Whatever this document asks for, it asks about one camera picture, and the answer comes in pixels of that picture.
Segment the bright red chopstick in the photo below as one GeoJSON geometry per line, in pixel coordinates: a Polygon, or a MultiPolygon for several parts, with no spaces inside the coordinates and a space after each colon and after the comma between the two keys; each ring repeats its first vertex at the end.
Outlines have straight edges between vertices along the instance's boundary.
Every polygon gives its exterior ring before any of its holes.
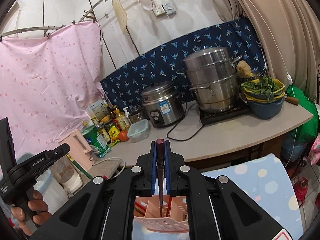
{"type": "Polygon", "coordinates": [[[172,204],[172,196],[170,196],[170,197],[169,197],[169,200],[168,200],[166,217],[169,217],[169,216],[170,216],[171,204],[172,204]]]}
{"type": "Polygon", "coordinates": [[[135,212],[138,213],[140,217],[144,217],[146,213],[146,207],[135,201],[135,212]]]}

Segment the clear food storage container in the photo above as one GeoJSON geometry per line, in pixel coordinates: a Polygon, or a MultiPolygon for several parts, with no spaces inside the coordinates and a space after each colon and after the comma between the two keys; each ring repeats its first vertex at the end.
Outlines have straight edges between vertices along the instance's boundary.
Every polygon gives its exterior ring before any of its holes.
{"type": "Polygon", "coordinates": [[[143,119],[132,124],[127,132],[127,137],[132,143],[139,142],[149,137],[149,122],[143,119]]]}

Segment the red tomato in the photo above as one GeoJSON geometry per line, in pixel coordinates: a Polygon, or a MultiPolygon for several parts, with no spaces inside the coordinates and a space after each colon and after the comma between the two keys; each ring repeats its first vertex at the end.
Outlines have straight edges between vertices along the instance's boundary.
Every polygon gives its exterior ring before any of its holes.
{"type": "Polygon", "coordinates": [[[120,131],[118,139],[122,142],[128,141],[127,131],[120,131]]]}

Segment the small steel lidded pot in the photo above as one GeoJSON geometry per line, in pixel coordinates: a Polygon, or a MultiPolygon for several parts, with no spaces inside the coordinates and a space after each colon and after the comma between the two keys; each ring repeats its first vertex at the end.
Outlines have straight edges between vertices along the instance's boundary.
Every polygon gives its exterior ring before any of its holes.
{"type": "Polygon", "coordinates": [[[133,106],[128,117],[132,124],[142,121],[143,119],[145,119],[143,107],[133,106]]]}

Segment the yellow snack packet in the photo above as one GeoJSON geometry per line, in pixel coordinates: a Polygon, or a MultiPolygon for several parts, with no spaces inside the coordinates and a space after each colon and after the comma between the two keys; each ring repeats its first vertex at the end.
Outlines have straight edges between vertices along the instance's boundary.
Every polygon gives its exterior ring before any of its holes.
{"type": "Polygon", "coordinates": [[[108,129],[108,134],[112,140],[112,143],[116,142],[119,138],[119,135],[120,135],[120,130],[114,126],[114,125],[111,125],[108,129]]]}

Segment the silver rice cooker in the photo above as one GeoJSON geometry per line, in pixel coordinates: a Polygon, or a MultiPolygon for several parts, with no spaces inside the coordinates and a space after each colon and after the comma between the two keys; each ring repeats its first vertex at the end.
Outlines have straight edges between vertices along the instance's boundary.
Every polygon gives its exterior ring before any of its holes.
{"type": "Polygon", "coordinates": [[[141,92],[141,97],[142,106],[155,128],[170,126],[184,117],[180,94],[171,81],[152,83],[141,92]]]}

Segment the black induction cooktop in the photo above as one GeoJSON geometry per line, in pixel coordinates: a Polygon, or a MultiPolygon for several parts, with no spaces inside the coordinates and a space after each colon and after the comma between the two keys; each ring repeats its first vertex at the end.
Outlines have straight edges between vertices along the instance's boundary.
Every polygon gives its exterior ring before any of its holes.
{"type": "Polygon", "coordinates": [[[211,125],[248,113],[250,113],[250,109],[248,105],[241,99],[236,101],[233,108],[224,112],[209,113],[199,109],[200,121],[203,125],[211,125]]]}

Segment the white blender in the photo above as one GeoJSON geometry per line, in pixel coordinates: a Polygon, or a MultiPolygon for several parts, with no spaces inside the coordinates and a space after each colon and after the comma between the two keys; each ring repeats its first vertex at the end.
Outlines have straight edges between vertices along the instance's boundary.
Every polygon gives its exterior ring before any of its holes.
{"type": "Polygon", "coordinates": [[[56,161],[50,170],[53,177],[62,185],[66,192],[74,194],[83,186],[80,174],[73,167],[71,161],[67,157],[62,157],[56,161]]]}

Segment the pink floral curtain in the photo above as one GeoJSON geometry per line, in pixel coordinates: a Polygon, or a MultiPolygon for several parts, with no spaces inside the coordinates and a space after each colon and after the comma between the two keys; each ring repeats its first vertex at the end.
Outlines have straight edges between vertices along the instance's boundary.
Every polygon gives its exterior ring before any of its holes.
{"type": "Polygon", "coordinates": [[[101,29],[71,24],[46,38],[1,41],[1,117],[16,158],[56,148],[103,95],[101,29]]]}

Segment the blue bowl with greens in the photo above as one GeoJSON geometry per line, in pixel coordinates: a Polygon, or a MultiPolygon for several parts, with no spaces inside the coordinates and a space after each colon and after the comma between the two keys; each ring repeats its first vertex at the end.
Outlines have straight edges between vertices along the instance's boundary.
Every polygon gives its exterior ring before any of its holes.
{"type": "Polygon", "coordinates": [[[241,95],[252,113],[268,120],[280,113],[285,99],[285,85],[271,77],[260,77],[240,86],[241,95]]]}

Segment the navy leaf print cloth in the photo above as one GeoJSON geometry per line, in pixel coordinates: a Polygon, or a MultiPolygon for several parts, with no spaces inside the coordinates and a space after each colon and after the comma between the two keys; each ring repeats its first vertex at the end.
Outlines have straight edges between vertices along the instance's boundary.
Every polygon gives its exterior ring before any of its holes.
{"type": "Polygon", "coordinates": [[[267,64],[259,38],[250,20],[212,25],[161,44],[124,64],[105,77],[101,86],[108,100],[119,108],[141,103],[141,93],[153,83],[171,81],[184,102],[193,100],[182,73],[182,60],[201,49],[226,47],[233,56],[242,56],[251,67],[265,73],[267,64]]]}

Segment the green plastic bag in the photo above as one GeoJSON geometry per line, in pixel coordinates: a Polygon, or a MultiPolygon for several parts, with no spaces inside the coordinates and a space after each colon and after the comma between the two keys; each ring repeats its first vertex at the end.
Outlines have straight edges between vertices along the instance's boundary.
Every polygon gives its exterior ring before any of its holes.
{"type": "Polygon", "coordinates": [[[315,103],[310,101],[304,92],[296,86],[289,86],[286,93],[287,96],[299,101],[297,106],[299,112],[294,114],[293,118],[301,119],[301,115],[304,117],[304,122],[300,122],[300,126],[292,131],[291,135],[298,142],[305,143],[315,140],[319,133],[319,114],[315,103]]]}

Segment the hanging yellow cutting board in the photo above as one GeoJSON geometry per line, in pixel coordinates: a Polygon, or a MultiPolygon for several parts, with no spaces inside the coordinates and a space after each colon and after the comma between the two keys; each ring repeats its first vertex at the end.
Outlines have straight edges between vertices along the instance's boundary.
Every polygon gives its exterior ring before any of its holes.
{"type": "Polygon", "coordinates": [[[124,7],[122,6],[120,0],[112,0],[112,7],[120,25],[120,29],[122,33],[125,35],[127,28],[127,13],[124,7]]]}

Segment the beige curtain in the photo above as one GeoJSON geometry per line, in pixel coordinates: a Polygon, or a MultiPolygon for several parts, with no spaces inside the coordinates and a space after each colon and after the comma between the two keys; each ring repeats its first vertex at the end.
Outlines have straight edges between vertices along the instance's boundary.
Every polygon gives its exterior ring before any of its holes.
{"type": "Polygon", "coordinates": [[[224,22],[249,18],[262,45],[267,72],[307,97],[317,96],[319,19],[307,0],[213,0],[224,22]]]}

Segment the wall power socket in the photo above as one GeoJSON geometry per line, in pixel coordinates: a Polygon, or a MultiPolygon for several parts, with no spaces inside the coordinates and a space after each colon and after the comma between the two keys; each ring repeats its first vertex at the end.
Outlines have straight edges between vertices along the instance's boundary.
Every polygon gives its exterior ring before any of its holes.
{"type": "Polygon", "coordinates": [[[169,2],[165,2],[162,5],[159,5],[153,8],[153,13],[156,17],[163,15],[172,16],[177,13],[176,8],[169,2]]]}

